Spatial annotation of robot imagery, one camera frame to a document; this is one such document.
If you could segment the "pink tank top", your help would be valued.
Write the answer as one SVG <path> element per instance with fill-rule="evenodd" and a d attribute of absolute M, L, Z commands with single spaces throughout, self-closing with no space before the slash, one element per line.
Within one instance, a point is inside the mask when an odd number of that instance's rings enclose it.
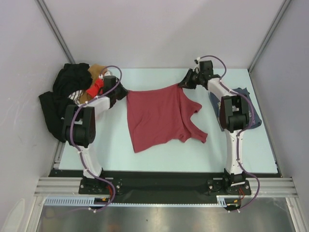
<path fill-rule="evenodd" d="M 129 134 L 136 153 L 174 139 L 183 143 L 190 138 L 202 143 L 207 140 L 207 133 L 191 120 L 201 110 L 201 104 L 189 99 L 177 85 L 129 91 L 126 106 Z"/>

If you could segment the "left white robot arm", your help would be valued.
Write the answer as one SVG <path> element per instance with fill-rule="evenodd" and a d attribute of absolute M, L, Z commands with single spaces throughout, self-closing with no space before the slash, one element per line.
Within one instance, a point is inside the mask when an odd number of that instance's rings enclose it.
<path fill-rule="evenodd" d="M 90 187 L 96 193 L 102 193 L 106 188 L 112 195 L 115 190 L 111 181 L 101 177 L 103 168 L 98 156 L 91 147 L 96 136 L 96 117 L 111 109 L 114 104 L 127 96 L 121 84 L 122 78 L 113 75 L 99 75 L 103 86 L 89 101 L 80 105 L 68 105 L 62 128 L 62 137 L 69 145 L 76 148 L 83 167 L 84 188 Z"/>

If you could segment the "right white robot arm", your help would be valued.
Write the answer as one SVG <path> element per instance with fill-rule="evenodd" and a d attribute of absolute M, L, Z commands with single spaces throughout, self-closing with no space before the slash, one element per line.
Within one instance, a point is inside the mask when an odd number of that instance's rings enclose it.
<path fill-rule="evenodd" d="M 219 190 L 227 194 L 237 194 L 246 185 L 246 172 L 242 161 L 242 142 L 244 131 L 252 122 L 249 110 L 253 109 L 248 98 L 228 88 L 222 77 L 213 71 L 211 60 L 195 60 L 196 66 L 189 69 L 178 84 L 181 88 L 195 89 L 203 86 L 221 101 L 219 123 L 224 129 L 227 142 L 227 159 Z"/>

